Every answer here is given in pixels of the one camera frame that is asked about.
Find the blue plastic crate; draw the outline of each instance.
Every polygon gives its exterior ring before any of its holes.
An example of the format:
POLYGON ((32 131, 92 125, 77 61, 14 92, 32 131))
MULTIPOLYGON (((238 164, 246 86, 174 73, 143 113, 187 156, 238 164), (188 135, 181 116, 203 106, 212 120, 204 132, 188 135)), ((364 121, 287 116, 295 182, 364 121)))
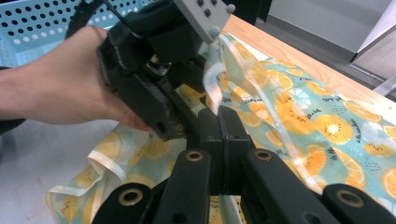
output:
MULTIPOLYGON (((152 0, 108 0, 125 16, 152 0)), ((64 40, 80 0, 24 0, 0 5, 0 66, 15 67, 37 59, 64 40)), ((119 19, 102 5, 89 24, 108 28, 119 19)))

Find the hand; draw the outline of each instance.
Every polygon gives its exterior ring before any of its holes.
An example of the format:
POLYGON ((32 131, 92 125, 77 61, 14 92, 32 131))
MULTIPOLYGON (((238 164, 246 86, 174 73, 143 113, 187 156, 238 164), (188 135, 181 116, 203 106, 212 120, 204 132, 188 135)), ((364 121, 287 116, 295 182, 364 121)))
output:
POLYGON ((0 119, 55 124, 114 119, 148 130, 104 83, 96 49, 105 39, 105 30, 87 26, 37 61, 1 71, 0 119))

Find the fabric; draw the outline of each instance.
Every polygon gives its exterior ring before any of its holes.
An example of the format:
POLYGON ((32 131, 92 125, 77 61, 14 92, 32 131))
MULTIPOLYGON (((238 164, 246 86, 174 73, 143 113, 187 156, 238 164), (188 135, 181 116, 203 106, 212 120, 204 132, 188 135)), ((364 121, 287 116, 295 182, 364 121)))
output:
MULTIPOLYGON (((214 113, 219 105, 234 109, 256 147, 274 151, 313 191, 346 183, 396 215, 395 126, 291 62, 257 61, 229 34, 203 55, 206 104, 214 113)), ((201 94, 186 86, 178 93, 194 113, 204 108, 201 94)), ((90 223, 107 190, 129 182, 154 187, 185 145, 119 125, 93 149, 91 165, 46 193, 46 203, 58 223, 90 223)), ((218 200, 211 198, 210 223, 221 223, 220 211, 224 220, 243 222, 237 198, 218 200)))
POLYGON ((0 120, 0 135, 18 127, 24 121, 25 119, 0 120))

